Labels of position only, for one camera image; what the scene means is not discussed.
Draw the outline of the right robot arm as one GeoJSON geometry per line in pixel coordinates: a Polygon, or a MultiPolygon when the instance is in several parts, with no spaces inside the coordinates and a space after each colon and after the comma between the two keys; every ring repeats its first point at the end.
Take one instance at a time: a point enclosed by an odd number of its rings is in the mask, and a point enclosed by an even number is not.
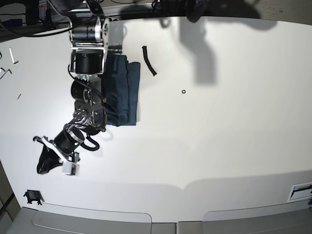
{"type": "Polygon", "coordinates": [[[54,139],[33,138],[43,145],[37,173],[43,175],[60,166],[63,174],[74,176],[80,160],[76,149],[98,150],[99,144],[92,136],[106,130],[106,99],[100,76],[107,58],[110,20],[96,0],[51,0],[49,3],[70,21],[71,60],[67,71],[74,80],[71,95],[75,110],[72,120],[54,139]]]}

